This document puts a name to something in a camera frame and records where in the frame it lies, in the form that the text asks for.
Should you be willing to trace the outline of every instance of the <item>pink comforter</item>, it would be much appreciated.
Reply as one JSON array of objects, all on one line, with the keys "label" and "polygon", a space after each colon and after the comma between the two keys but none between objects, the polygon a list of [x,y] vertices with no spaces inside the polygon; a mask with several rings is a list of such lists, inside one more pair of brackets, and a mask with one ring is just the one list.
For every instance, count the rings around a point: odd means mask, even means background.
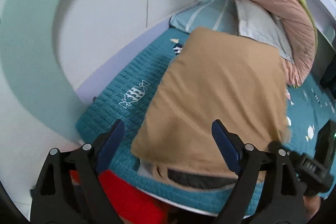
[{"label": "pink comforter", "polygon": [[298,0],[251,0],[281,18],[293,49],[294,63],[283,59],[287,83],[300,86],[308,76],[316,53],[314,26]]}]

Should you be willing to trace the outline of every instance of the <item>black fabric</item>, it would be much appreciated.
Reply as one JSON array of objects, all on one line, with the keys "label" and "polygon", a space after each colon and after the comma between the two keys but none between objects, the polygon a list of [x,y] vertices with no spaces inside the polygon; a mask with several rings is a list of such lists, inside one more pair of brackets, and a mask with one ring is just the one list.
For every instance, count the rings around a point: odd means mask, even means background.
[{"label": "black fabric", "polygon": [[320,85],[324,89],[329,89],[336,99],[336,56],[332,59],[331,63],[327,67],[321,81]]},{"label": "black fabric", "polygon": [[212,224],[215,220],[212,216],[200,215],[180,209],[177,213],[172,214],[171,219],[176,219],[176,224]]},{"label": "black fabric", "polygon": [[16,208],[0,181],[0,223],[29,224],[30,222]]},{"label": "black fabric", "polygon": [[180,185],[204,190],[219,189],[237,182],[236,179],[188,174],[171,169],[168,169],[168,178]]}]

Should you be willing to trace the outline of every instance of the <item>metal screw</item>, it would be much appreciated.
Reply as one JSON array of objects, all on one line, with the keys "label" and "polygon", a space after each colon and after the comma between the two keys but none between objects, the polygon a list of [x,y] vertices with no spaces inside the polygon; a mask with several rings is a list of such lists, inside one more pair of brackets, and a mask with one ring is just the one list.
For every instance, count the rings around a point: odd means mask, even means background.
[{"label": "metal screw", "polygon": [[279,150],[279,154],[280,154],[281,156],[286,156],[286,151],[283,150],[283,149],[280,149],[280,150]]},{"label": "metal screw", "polygon": [[50,153],[50,155],[56,155],[57,152],[58,152],[57,148],[53,148],[53,149],[50,150],[49,153]]},{"label": "metal screw", "polygon": [[247,145],[245,145],[245,149],[252,151],[254,149],[254,146],[248,143]]},{"label": "metal screw", "polygon": [[91,147],[92,147],[92,145],[91,145],[91,144],[89,144],[89,143],[86,143],[85,145],[83,145],[83,150],[85,150],[85,151],[87,151],[87,150],[90,150],[90,149],[91,149]]}]

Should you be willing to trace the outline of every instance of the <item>white candy pattern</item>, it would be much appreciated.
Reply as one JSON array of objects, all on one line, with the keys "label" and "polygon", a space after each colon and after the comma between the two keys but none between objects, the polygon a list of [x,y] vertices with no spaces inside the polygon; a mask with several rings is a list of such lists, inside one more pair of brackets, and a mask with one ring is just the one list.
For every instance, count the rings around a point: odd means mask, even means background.
[{"label": "white candy pattern", "polygon": [[320,107],[322,107],[322,104],[320,102],[320,99],[317,97],[316,93],[314,92],[313,89],[311,89],[311,91],[314,93],[315,99],[317,100],[317,102],[320,104]]},{"label": "white candy pattern", "polygon": [[308,138],[312,140],[314,137],[314,128],[312,126],[309,126],[307,132],[308,132]]},{"label": "white candy pattern", "polygon": [[305,91],[305,90],[303,90],[303,95],[304,95],[304,97],[305,97],[306,101],[308,102],[308,96],[307,96],[307,93],[306,93],[306,91]]},{"label": "white candy pattern", "polygon": [[121,99],[119,105],[127,109],[127,107],[131,106],[132,103],[139,101],[145,95],[145,92],[148,89],[149,85],[150,84],[148,82],[142,80],[142,82],[138,86],[132,87],[124,94],[124,98]]},{"label": "white candy pattern", "polygon": [[286,119],[287,119],[287,125],[290,127],[292,125],[292,121],[288,116],[286,116]]}]

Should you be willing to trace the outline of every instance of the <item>mint green wall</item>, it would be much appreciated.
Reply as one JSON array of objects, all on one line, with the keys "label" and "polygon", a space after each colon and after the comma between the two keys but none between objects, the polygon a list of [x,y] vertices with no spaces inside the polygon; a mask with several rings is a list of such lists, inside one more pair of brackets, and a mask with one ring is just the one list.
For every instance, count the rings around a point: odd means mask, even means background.
[{"label": "mint green wall", "polygon": [[84,106],[53,50],[52,30],[59,1],[6,0],[0,19],[0,58],[19,102],[50,129],[77,142],[75,123]]}]

